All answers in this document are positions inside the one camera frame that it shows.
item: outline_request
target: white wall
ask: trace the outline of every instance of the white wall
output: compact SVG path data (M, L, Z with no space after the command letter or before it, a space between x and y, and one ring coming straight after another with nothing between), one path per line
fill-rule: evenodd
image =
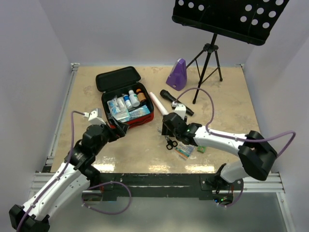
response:
M276 161L298 232L308 231L309 2L290 1L267 43L245 64L245 76L261 132L297 135ZM280 150L287 138L271 142Z
M70 63L38 0L0 1L0 228L46 160Z
M40 2L71 62L170 65L178 58L189 62L211 42L210 32L172 21L174 0ZM244 63L253 49L222 36L217 45L221 65Z

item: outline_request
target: case lid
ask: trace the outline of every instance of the case lid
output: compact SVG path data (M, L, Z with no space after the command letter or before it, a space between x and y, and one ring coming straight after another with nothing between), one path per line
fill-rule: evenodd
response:
M140 75L132 66L96 76L97 88L100 92L109 92L121 87L129 86L140 80Z

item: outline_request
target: beige table surface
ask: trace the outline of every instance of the beige table surface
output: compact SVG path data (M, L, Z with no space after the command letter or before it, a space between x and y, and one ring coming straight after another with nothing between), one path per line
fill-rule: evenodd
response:
M72 88L72 93L65 115L61 135L56 149L52 172L55 172L63 158L70 149L70 112L77 110L90 112L93 108L102 108L101 95L95 83L95 77L99 73L109 72L121 67L80 67ZM159 96L162 89L166 89L177 97L180 92L173 90L165 84L172 67L136 67L141 75L148 92L153 92L167 110L171 110L170 103ZM197 87L198 73L196 67L190 67L187 71L188 81L185 89ZM222 68L223 82L219 81L216 72L210 77L202 88L207 90L213 98L215 106L215 118L211 128L233 132L248 133L250 130L259 131L246 81L239 67ZM188 116L188 123L195 122L205 125L211 117L211 104L207 95L200 92L197 103L192 104L195 91L189 91L180 99L194 112L194 116ZM74 117L75 141L81 139L82 134L89 126L86 118L76 115ZM129 129L127 135L113 143L104 146L97 155L93 164L101 172L116 173L213 173L226 162L237 161L238 158L208 147L204 154L192 153L188 160L178 157L175 151L166 149L166 140L161 136L157 127L162 126L162 116L154 109L153 121Z

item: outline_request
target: white roll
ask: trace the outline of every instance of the white roll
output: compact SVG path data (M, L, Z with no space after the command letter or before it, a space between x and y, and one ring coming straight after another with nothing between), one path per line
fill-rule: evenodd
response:
M153 101L153 103L156 105L156 107L159 109L159 111L161 112L162 115L168 115L169 114L169 112L166 110L166 108L162 105L160 100L155 96L155 94L153 92L150 92L149 96L150 96L151 100Z

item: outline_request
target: black scissors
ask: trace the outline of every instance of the black scissors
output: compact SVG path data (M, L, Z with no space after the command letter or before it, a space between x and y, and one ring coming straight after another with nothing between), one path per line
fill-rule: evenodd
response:
M172 150L174 147L177 147L178 146L178 142L177 141L173 141L171 140L168 136L164 136L165 139L167 140L168 144L166 145L166 148L168 150Z

